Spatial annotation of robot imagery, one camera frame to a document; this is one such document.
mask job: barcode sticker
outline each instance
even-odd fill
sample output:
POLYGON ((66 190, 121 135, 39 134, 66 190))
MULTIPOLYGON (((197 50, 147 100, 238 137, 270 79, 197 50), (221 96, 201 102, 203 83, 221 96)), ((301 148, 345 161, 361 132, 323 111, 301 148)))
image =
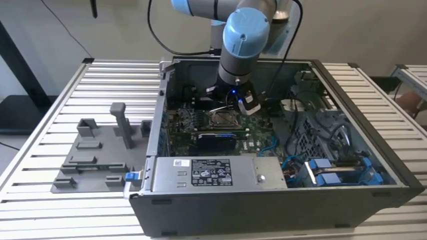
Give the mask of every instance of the barcode sticker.
POLYGON ((174 166, 175 167, 190 167, 190 159, 175 159, 174 166))

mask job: power supply label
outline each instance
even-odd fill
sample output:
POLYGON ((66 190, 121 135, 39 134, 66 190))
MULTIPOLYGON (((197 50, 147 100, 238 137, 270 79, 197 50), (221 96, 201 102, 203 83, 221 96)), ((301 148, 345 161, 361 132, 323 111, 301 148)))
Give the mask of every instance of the power supply label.
POLYGON ((193 159, 191 184, 194 186, 233 186, 230 159, 193 159))

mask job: robotic arm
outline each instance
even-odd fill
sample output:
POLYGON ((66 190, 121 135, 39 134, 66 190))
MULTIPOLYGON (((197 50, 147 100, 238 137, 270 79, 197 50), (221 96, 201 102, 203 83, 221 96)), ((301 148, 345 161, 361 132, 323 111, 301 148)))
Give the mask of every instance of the robotic arm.
POLYGON ((287 37, 286 21, 274 21, 281 0, 171 0, 183 14, 226 22, 218 80, 207 93, 238 97, 243 114, 261 109, 261 101, 250 81, 261 53, 287 37))

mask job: metal work table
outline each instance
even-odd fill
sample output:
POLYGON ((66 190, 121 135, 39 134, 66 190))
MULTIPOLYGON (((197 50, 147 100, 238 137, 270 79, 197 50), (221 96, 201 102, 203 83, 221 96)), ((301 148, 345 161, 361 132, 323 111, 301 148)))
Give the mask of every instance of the metal work table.
MULTIPOLYGON (((427 133, 360 68, 325 64, 338 83, 427 186, 427 133)), ((81 66, 50 112, 0 177, 0 240, 149 239, 122 192, 51 193, 82 118, 113 125, 110 104, 127 104, 131 123, 151 119, 161 82, 155 61, 95 60, 81 66)), ((202 236, 199 239, 416 240, 427 236, 427 191, 404 207, 376 214, 356 229, 202 236)))

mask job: motherboard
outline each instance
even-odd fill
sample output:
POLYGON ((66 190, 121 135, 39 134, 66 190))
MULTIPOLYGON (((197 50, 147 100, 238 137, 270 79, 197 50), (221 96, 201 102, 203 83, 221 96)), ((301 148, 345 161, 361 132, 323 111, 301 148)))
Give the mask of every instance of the motherboard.
POLYGON ((285 155, 263 111, 247 116, 229 108, 197 110, 183 105, 169 111, 169 120, 171 156, 285 155))

